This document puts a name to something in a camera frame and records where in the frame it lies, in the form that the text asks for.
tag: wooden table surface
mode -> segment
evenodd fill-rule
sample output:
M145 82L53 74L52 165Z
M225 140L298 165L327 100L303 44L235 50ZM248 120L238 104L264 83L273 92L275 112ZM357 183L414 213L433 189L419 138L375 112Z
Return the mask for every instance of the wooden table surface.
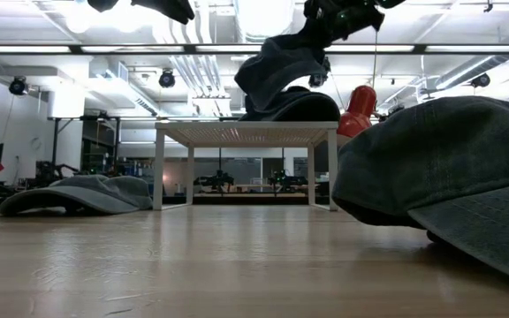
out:
M343 212L44 213L0 217L0 317L509 317L509 278Z

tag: shelf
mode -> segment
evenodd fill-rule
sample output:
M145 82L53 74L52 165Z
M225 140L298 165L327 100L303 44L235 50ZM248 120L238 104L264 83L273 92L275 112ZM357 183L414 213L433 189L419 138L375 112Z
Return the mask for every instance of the shelf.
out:
M317 144L337 122L156 123L156 129L195 148L297 148Z

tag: table leg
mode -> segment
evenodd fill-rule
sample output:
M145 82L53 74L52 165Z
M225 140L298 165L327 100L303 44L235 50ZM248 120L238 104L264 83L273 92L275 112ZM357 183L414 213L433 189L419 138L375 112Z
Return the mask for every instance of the table leg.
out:
M187 147L186 204L194 204L194 146Z
M164 135L164 130L156 130L155 192L153 193L153 209L155 210L163 209Z
M338 173L337 131L334 129L327 132L327 148L329 159L329 211L337 211L337 204L333 201L333 186Z
M315 205L315 148L308 146L308 200L309 205Z

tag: dark cloth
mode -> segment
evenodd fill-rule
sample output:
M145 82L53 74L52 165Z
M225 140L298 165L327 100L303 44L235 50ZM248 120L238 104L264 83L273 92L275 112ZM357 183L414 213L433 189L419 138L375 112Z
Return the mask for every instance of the dark cloth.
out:
M282 90L308 75L327 77L329 63L323 45L315 44L319 26L309 19L298 34L266 39L261 51L235 75L245 92L243 121L339 121L338 106L328 95L303 87Z
M339 152L334 201L372 225L427 229L509 275L509 102L441 98Z
M339 121L341 115L328 95L310 92L304 87L290 87L278 93L264 110L245 98L245 114L239 121Z
M235 81L257 111L265 111L276 95L296 79L327 75L325 52L306 35L286 34L266 39L261 51L239 68Z

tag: cap brim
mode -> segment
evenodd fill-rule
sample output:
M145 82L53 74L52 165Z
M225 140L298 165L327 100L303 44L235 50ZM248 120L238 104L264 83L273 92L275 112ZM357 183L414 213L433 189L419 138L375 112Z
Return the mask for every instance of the cap brim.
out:
M409 214L447 243L509 275L509 187Z
M61 207L64 202L59 200L61 198L75 201L81 206L104 214L121 214L139 210L134 205L94 190L77 186L51 186L13 195L0 205L0 214L12 216L32 208Z

